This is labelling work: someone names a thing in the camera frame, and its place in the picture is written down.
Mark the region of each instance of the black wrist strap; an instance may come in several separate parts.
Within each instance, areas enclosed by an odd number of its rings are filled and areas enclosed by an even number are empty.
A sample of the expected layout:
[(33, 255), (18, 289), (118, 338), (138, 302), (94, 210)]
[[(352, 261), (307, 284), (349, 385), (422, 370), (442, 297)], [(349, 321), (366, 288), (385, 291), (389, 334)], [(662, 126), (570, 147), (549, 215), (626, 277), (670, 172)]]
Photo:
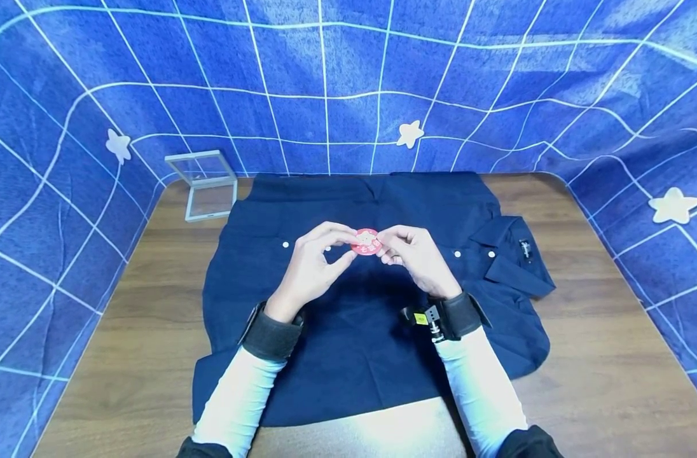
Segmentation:
[(302, 332), (303, 318), (291, 324), (281, 323), (265, 314), (265, 302), (257, 304), (249, 315), (247, 327), (237, 344), (252, 355), (268, 361), (285, 361), (293, 352)]
[(429, 298), (429, 303), (438, 309), (440, 328), (448, 340), (460, 340), (482, 324), (492, 327), (478, 301), (465, 291), (447, 300)]

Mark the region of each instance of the white sleeve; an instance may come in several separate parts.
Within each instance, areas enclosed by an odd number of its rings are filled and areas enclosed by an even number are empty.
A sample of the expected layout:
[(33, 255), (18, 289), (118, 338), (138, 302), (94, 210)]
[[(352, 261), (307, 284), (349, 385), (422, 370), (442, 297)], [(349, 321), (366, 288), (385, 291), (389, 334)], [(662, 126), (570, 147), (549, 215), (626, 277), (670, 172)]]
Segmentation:
[(483, 327), (435, 348), (448, 373), (455, 405), (478, 458), (494, 458), (509, 433), (527, 429), (527, 417)]
[(224, 445), (234, 458), (246, 457), (275, 377), (285, 365), (285, 361), (266, 361), (239, 347), (205, 405), (191, 440)]

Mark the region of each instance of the hand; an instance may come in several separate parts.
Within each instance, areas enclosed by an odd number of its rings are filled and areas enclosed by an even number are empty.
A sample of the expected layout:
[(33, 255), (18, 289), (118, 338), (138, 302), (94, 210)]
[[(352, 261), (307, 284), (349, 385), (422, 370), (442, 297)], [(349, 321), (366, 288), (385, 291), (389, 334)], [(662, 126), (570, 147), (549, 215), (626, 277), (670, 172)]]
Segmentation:
[(323, 252), (326, 247), (344, 243), (359, 244), (356, 230), (329, 221), (296, 240), (285, 276), (275, 294), (267, 300), (265, 314), (277, 321), (291, 323), (306, 303), (328, 291), (357, 255), (349, 250), (333, 264), (328, 264)]
[(386, 265), (403, 265), (422, 291), (440, 299), (463, 292), (425, 228), (393, 226), (378, 233), (383, 247), (377, 256)]

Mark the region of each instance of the wrist band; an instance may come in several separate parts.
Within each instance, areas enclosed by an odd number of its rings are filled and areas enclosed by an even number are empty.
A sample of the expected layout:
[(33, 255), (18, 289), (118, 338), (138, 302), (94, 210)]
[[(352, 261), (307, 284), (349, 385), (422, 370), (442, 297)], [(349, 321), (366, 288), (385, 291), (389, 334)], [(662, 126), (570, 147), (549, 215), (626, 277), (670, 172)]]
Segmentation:
[(285, 361), (293, 352), (303, 328), (302, 314), (291, 324), (281, 323), (265, 314), (266, 302), (252, 309), (237, 345), (252, 355), (268, 361)]
[(440, 329), (448, 340), (460, 340), (465, 334), (480, 328), (482, 324), (491, 327), (478, 301), (465, 291), (447, 300), (429, 298), (429, 303), (437, 308), (440, 314)]
[(428, 326), (434, 343), (460, 340), (482, 324), (492, 327), (478, 301), (465, 291), (447, 300), (429, 296), (426, 308), (406, 307), (401, 310), (401, 316), (407, 323)]

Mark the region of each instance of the blue fabric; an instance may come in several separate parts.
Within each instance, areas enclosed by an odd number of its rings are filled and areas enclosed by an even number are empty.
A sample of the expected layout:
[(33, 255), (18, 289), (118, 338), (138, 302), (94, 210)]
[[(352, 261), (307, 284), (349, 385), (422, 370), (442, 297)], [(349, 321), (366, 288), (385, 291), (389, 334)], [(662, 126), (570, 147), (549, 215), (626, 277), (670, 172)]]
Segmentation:
[(0, 0), (0, 456), (30, 454), (162, 158), (208, 149), (241, 176), (554, 174), (697, 387), (697, 207), (647, 204), (697, 197), (697, 0)]
[[(549, 340), (530, 297), (555, 285), (526, 224), (501, 216), (477, 174), (258, 175), (249, 198), (233, 208), (207, 271), (204, 324), (213, 355), (196, 364), (194, 421), (237, 351), (252, 308), (280, 283), (295, 240), (325, 220), (377, 230), (398, 223), (426, 227), (487, 313), (489, 341), (509, 377), (534, 371), (547, 357)], [(528, 258), (522, 241), (530, 245)], [(332, 249), (326, 259), (333, 262), (348, 249)], [(328, 293), (306, 305), (300, 347), (280, 374), (261, 424), (309, 424), (449, 394), (427, 329), (406, 329), (399, 319), (402, 308), (426, 303), (405, 269), (360, 256)]]

